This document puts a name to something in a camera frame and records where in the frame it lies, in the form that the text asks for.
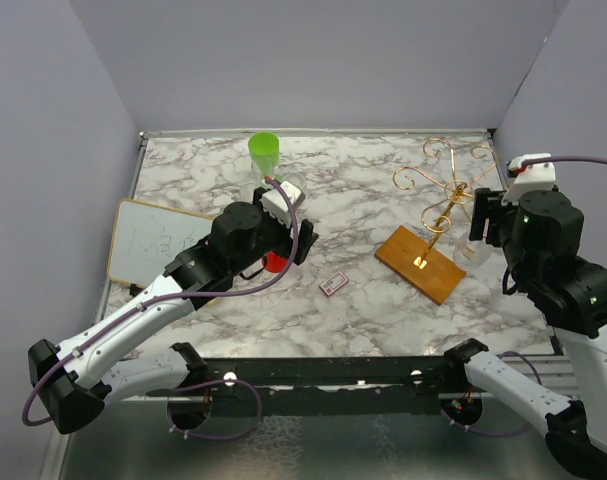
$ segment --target marble surface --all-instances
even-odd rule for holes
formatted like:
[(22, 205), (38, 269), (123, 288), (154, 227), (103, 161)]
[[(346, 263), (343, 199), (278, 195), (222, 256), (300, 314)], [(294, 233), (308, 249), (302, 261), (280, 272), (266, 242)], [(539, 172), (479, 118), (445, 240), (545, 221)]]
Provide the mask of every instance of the marble surface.
[[(480, 267), (467, 269), (442, 306), (374, 258), (399, 225), (429, 238), (421, 211), (443, 199), (443, 190), (418, 175), (414, 190), (399, 190), (392, 173), (411, 165), (449, 181), (449, 155), (431, 159), (423, 154), (430, 136), (281, 137), (280, 173), (305, 178), (309, 198), (299, 212), (320, 234), (306, 263), (267, 291), (219, 299), (175, 322), (132, 356), (156, 354), (177, 341), (190, 342), (209, 357), (429, 355), (469, 337), (494, 351), (550, 353), (541, 314), (522, 296), (501, 295), (505, 262), (498, 251)], [(470, 153), (473, 145), (487, 145), (484, 135), (447, 138), (455, 148), (459, 178), (469, 180), (488, 165), (488, 159)], [(135, 198), (217, 215), (244, 199), (251, 182), (247, 136), (152, 138)], [(498, 173), (477, 186), (501, 188)], [(453, 227), (437, 244), (450, 258), (454, 242), (469, 228), (461, 209), (452, 218)], [(350, 282), (326, 298), (318, 285), (339, 270)], [(234, 288), (261, 284), (269, 275), (237, 279)], [(127, 299), (127, 288), (113, 284), (106, 314)]]

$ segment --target whiteboard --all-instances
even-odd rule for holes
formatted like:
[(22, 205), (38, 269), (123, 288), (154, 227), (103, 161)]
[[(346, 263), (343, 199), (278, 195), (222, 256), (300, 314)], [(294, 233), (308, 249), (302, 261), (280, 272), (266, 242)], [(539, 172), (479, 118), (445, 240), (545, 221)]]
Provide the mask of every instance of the whiteboard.
[(212, 217), (124, 198), (114, 221), (107, 276), (145, 287), (211, 230)]

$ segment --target white wall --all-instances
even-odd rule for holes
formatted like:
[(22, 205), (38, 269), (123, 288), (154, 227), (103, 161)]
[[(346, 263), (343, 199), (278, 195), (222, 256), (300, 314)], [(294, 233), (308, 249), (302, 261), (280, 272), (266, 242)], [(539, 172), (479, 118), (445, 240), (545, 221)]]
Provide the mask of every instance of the white wall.
[[(496, 133), (504, 160), (527, 152), (607, 157), (607, 0), (571, 0)], [(580, 253), (607, 267), (607, 167), (557, 167), (585, 214)]]
[(142, 130), (496, 127), (567, 0), (70, 0)]
[(0, 479), (38, 477), (26, 352), (91, 321), (136, 132), (67, 1), (0, 1)]

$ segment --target red object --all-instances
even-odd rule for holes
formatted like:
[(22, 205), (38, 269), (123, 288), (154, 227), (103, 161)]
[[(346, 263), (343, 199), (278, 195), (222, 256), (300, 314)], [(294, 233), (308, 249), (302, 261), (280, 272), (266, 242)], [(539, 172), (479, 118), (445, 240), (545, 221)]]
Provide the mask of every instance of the red object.
[(285, 268), (287, 258), (279, 257), (276, 253), (270, 252), (263, 258), (263, 265), (270, 273), (279, 273)]

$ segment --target cable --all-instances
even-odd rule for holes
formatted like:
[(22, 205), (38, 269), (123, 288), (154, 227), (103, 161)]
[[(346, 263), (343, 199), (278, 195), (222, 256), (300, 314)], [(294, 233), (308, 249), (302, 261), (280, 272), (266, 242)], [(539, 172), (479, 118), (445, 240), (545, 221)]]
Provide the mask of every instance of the cable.
[(253, 278), (255, 278), (255, 277), (258, 277), (258, 276), (259, 276), (261, 273), (263, 273), (264, 271), (265, 271), (265, 267), (263, 266), (263, 267), (259, 268), (259, 269), (258, 269), (256, 272), (251, 273), (251, 274), (250, 274), (250, 275), (248, 275), (248, 276), (245, 276), (245, 275), (243, 274), (243, 272), (241, 272), (241, 273), (239, 273), (239, 277), (241, 277), (243, 280), (248, 280), (248, 281), (249, 281), (249, 280), (252, 280), (252, 279), (253, 279)]
[(502, 287), (501, 292), (503, 293), (503, 295), (514, 295), (518, 288), (516, 283), (508, 288), (507, 281), (509, 280), (509, 278), (510, 278), (510, 269), (505, 268), (505, 273), (503, 274), (503, 280), (501, 281), (501, 287)]
[(252, 430), (254, 430), (258, 426), (258, 424), (261, 422), (261, 415), (263, 414), (263, 402), (261, 401), (261, 396), (259, 395), (259, 392), (256, 390), (256, 388), (254, 388), (250, 383), (248, 383), (244, 380), (240, 380), (240, 379), (212, 380), (210, 382), (199, 383), (198, 385), (190, 385), (189, 387), (174, 388), (171, 391), (172, 392), (189, 392), (190, 390), (197, 390), (197, 389), (206, 388), (206, 387), (209, 388), (209, 387), (213, 387), (214, 385), (222, 385), (225, 383), (238, 383), (239, 385), (243, 385), (245, 388), (247, 388), (252, 393), (252, 395), (254, 395), (254, 398), (256, 398), (256, 407), (257, 407), (256, 408), (256, 420), (254, 421), (254, 423), (252, 423), (252, 425), (250, 425), (248, 428), (246, 428), (242, 432), (234, 433), (232, 435), (208, 435), (206, 433), (196, 433), (191, 430), (181, 430), (176, 425), (174, 425), (174, 421), (172, 420), (172, 414), (170, 413), (170, 409), (168, 408), (167, 409), (167, 419), (171, 425), (170, 433), (177, 431), (179, 433), (182, 433), (183, 438), (185, 438), (185, 439), (187, 439), (187, 437), (193, 437), (193, 438), (201, 438), (203, 440), (226, 441), (226, 440), (236, 440), (236, 439), (242, 438), (242, 437), (246, 436), (247, 434), (249, 434)]
[(571, 155), (571, 156), (552, 156), (548, 158), (537, 158), (532, 160), (524, 160), (521, 163), (521, 166), (527, 167), (528, 165), (537, 165), (540, 163), (562, 163), (562, 162), (571, 162), (571, 163), (598, 163), (600, 165), (607, 165), (607, 158), (598, 158), (598, 157), (587, 157), (581, 155)]
[[(148, 308), (156, 303), (164, 302), (165, 300), (174, 300), (176, 298), (186, 299), (186, 298), (203, 298), (203, 297), (205, 297), (205, 298), (240, 297), (243, 295), (252, 295), (254, 293), (258, 293), (262, 290), (265, 290), (266, 288), (271, 287), (272, 285), (274, 285), (276, 282), (278, 282), (279, 280), (281, 280), (281, 278), (283, 278), (285, 276), (287, 271), (290, 269), (290, 267), (294, 263), (294, 257), (296, 256), (296, 250), (299, 247), (299, 227), (297, 224), (296, 212), (294, 211), (294, 206), (292, 205), (292, 202), (290, 202), (290, 199), (287, 197), (287, 194), (285, 193), (283, 188), (281, 188), (281, 185), (276, 180), (273, 180), (269, 177), (265, 177), (265, 181), (267, 183), (269, 183), (270, 185), (272, 185), (276, 189), (276, 191), (279, 192), (281, 197), (283, 197), (283, 200), (285, 201), (285, 205), (287, 206), (288, 213), (290, 214), (290, 218), (292, 220), (292, 222), (291, 222), (292, 223), (292, 249), (290, 251), (290, 256), (287, 258), (287, 262), (285, 263), (285, 267), (283, 267), (283, 270), (281, 270), (277, 275), (274, 276), (274, 278), (268, 280), (263, 285), (248, 288), (247, 290), (240, 290), (240, 291), (235, 291), (235, 292), (180, 292), (180, 293), (170, 293), (168, 295), (161, 295), (159, 297), (154, 297), (146, 302), (142, 302), (141, 307), (143, 310), (145, 310), (146, 308)], [(116, 320), (114, 320), (112, 323), (107, 325), (103, 330), (100, 330), (99, 332), (97, 332), (96, 335), (94, 335), (93, 337), (90, 337), (88, 340), (86, 340), (85, 342), (80, 344), (78, 347), (76, 347), (75, 351), (78, 353), (83, 353), (83, 351), (86, 350), (88, 347), (90, 347), (91, 345), (96, 343), (98, 340), (100, 340), (105, 335), (107, 335), (110, 331), (114, 330), (120, 324), (122, 324), (127, 319), (129, 319), (132, 315), (134, 315), (140, 311), (141, 310), (139, 310), (139, 307), (131, 308), (130, 310), (125, 312), (123, 315), (118, 317)], [(61, 360), (59, 360), (52, 368), (50, 368), (41, 377), (41, 379), (38, 382), (36, 382), (36, 385), (34, 385), (34, 388), (28, 395), (25, 405), (23, 406), (23, 411), (21, 412), (21, 419), (23, 420), (23, 423), (25, 425), (27, 425), (28, 427), (37, 427), (39, 425), (44, 425), (52, 420), (51, 417), (42, 418), (40, 420), (30, 420), (30, 418), (29, 418), (30, 408), (32, 407), (32, 404), (34, 403), (34, 400), (38, 396), (39, 392), (43, 388), (43, 385), (45, 385), (50, 380), (50, 378), (52, 378), (52, 376), (61, 367), (63, 367), (66, 363), (68, 363), (70, 360), (72, 360), (72, 358), (74, 358), (74, 355), (72, 353), (66, 355)]]
[[(530, 367), (530, 369), (532, 370), (532, 373), (534, 373), (534, 376), (536, 377), (536, 381), (538, 382), (538, 384), (543, 385), (543, 381), (541, 380), (541, 376), (539, 375), (539, 372), (536, 370), (536, 367), (534, 366), (534, 364), (525, 357), (525, 355), (521, 355), (518, 352), (513, 352), (511, 350), (508, 350), (507, 352), (503, 352), (502, 354), (498, 355), (498, 357), (499, 358), (505, 358), (505, 357), (520, 358), (521, 360), (523, 360), (525, 362), (525, 364), (528, 367)], [(450, 417), (447, 413), (445, 413), (445, 410), (443, 410), (442, 408), (441, 408), (441, 415), (443, 415), (445, 418), (447, 418), (450, 421), (450, 425), (460, 428), (461, 430), (465, 430), (466, 432), (476, 433), (477, 435), (482, 435), (484, 437), (492, 437), (492, 438), (516, 437), (517, 435), (521, 435), (522, 433), (527, 432), (531, 428), (531, 425), (529, 423), (526, 423), (521, 428), (518, 428), (512, 432), (505, 432), (505, 433), (488, 432), (486, 430), (481, 430), (479, 428), (474, 428), (469, 425), (463, 425), (461, 423), (458, 423), (456, 420), (454, 420), (452, 417)]]

